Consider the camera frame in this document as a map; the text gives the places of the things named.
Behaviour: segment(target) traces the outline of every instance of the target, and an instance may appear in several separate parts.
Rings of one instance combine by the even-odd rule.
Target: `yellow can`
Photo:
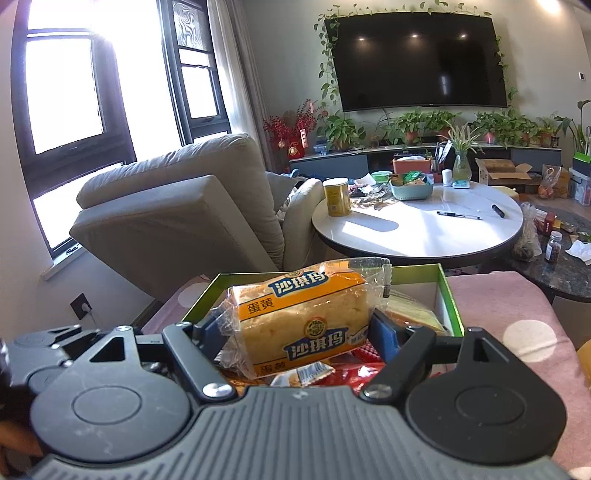
[[[349,179],[331,179],[322,184],[331,217],[344,217],[351,213],[348,184]]]

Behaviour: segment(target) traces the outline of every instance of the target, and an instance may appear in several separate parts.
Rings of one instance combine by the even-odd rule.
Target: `round table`
[[[505,212],[501,218],[492,210]],[[482,220],[441,216],[437,211],[480,216]],[[427,200],[397,202],[375,210],[353,208],[331,217],[322,201],[312,223],[324,242],[349,257],[386,257],[394,265],[441,263],[443,268],[476,265],[508,251],[523,224],[519,205],[480,183],[460,190],[435,185]]]
[[[549,206],[536,205],[540,210],[555,213],[560,220],[570,223],[577,228],[577,232],[591,233],[591,221],[566,210],[555,209]],[[546,294],[550,303],[555,296],[565,299],[591,303],[591,267],[587,267],[583,261],[571,257],[567,250],[573,246],[570,235],[561,230],[562,250],[555,264],[548,263],[544,254],[549,238],[539,235],[542,255],[535,257],[531,262],[524,262],[508,258],[505,262],[512,270],[518,271],[525,278],[539,286]]]

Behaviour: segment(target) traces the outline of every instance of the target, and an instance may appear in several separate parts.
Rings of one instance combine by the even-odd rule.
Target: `white marble tabletop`
[[[505,218],[492,209],[497,205]],[[437,211],[480,216],[482,220],[441,216]],[[328,215],[322,201],[312,217],[328,240],[368,255],[430,259],[465,257],[495,249],[519,233],[519,205],[496,189],[471,182],[469,190],[435,185],[427,200],[398,202],[381,210],[353,209],[346,217]]]

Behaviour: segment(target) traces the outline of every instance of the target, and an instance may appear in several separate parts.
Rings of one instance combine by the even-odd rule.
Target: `window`
[[[230,131],[204,2],[159,0],[168,75],[186,144]]]
[[[17,9],[15,132],[27,189],[53,257],[75,244],[67,231],[84,180],[104,167],[135,161],[115,53],[91,28],[94,4],[21,0]]]
[[[54,258],[76,243],[89,178],[230,131],[205,0],[20,0],[11,64],[22,172]]]
[[[73,180],[61,187],[41,195],[33,200],[37,217],[43,227],[49,248],[56,248],[70,239],[70,228],[81,211],[76,196],[83,185],[98,174],[113,170],[121,164],[116,163],[93,173]]]

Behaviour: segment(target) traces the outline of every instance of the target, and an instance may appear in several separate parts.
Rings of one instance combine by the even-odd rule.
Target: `snack wrapper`
[[[362,346],[390,279],[388,260],[367,257],[229,288],[217,317],[229,337],[221,366],[260,378]]]
[[[429,327],[438,335],[449,335],[432,310],[414,298],[396,290],[390,290],[387,299],[382,299],[380,309],[401,327]]]

